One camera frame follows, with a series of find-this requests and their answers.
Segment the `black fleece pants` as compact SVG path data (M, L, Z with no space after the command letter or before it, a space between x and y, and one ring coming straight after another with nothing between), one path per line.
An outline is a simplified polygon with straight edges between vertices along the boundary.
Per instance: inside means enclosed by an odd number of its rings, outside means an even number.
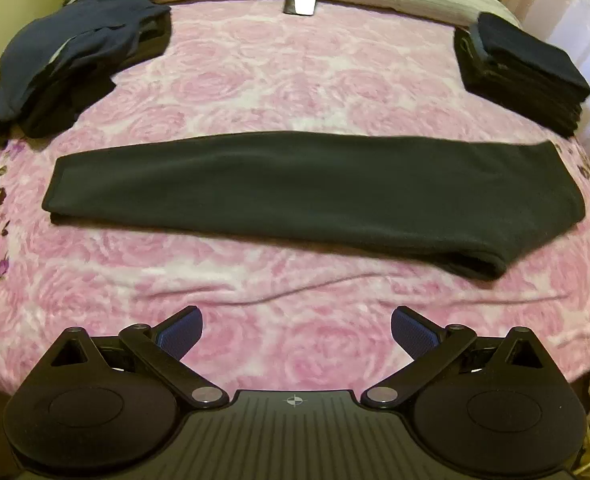
M360 248L484 281L586 213L548 141L295 131L63 156L42 206L113 226Z

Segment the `stack of folded dark clothes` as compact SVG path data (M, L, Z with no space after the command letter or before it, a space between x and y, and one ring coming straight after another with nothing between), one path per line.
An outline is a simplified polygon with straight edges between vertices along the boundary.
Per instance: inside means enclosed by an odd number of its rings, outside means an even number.
M488 12L455 29L453 50L468 92L562 138L575 134L590 84L564 50Z

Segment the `pile of dark clothes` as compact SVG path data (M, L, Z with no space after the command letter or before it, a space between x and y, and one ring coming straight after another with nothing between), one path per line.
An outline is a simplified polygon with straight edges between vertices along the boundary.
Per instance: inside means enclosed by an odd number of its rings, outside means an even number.
M0 148L14 126L31 139L68 130L170 36L170 6L152 0L75 0L30 22L0 58Z

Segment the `pink rose blanket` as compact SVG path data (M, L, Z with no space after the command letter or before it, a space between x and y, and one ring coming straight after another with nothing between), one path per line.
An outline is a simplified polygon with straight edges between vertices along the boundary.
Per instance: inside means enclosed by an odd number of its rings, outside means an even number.
M475 284L421 262L331 248L56 226L41 202L56 159L252 130L539 143L548 131L468 93L448 25L322 3L203 1L171 12L165 54L45 144L0 151L0 389L62 330L113 335L188 304L204 316L187 364L222 388L362 390L408 362L391 338L406 304L482 336L531 328L568 378L590 370L590 162L557 148L586 201L572 232Z

